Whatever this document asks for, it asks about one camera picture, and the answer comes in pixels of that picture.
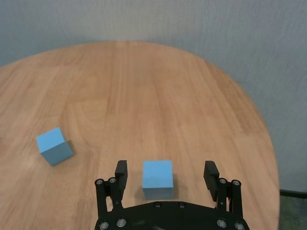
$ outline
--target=blue cube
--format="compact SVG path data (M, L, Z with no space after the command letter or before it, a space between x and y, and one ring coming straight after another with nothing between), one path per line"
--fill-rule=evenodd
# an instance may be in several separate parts
M173 199L172 162L144 161L142 188L146 200Z
M72 156L72 150L59 127L37 136L36 142L39 152L51 166Z

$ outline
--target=light blue block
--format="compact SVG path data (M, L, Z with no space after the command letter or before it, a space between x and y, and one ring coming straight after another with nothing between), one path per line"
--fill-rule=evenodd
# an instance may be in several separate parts
M37 136L36 142L39 152L51 166L73 155L59 127Z
M173 199L172 162L144 161L142 188L146 200Z

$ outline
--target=wooden table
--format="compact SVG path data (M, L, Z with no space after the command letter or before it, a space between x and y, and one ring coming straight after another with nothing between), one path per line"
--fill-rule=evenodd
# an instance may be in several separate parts
M123 206L145 203L142 162L173 161L175 200L213 207L205 160L242 182L251 230L276 230L279 183L265 124L203 59L142 42L78 45L0 68L0 229L87 230L94 181L128 160ZM35 137L59 126L74 156L50 167Z

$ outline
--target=black metal bracket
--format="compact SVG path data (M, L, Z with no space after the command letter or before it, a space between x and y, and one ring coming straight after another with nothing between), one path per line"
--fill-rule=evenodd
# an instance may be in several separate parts
M115 177L107 181L97 179L95 181L98 217L107 213L106 198L112 199L113 210L121 209L122 199L127 184L128 169L127 161L119 161L115 170Z
M225 178L219 178L220 173L213 161L205 162L204 179L207 189L210 191L212 200L216 202L216 209L227 211L226 199L229 200L229 212L234 212L243 217L241 182Z

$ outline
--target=robotic arm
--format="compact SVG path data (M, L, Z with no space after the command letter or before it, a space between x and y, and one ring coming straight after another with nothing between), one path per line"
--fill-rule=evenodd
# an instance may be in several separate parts
M158 201L123 208L121 201L128 170L127 161L119 161L115 177L95 181L98 220L94 230L249 230L243 219L241 182L228 182L219 175L215 163L206 161L203 177L216 202L215 208L181 201ZM106 206L107 196L112 199L110 212Z

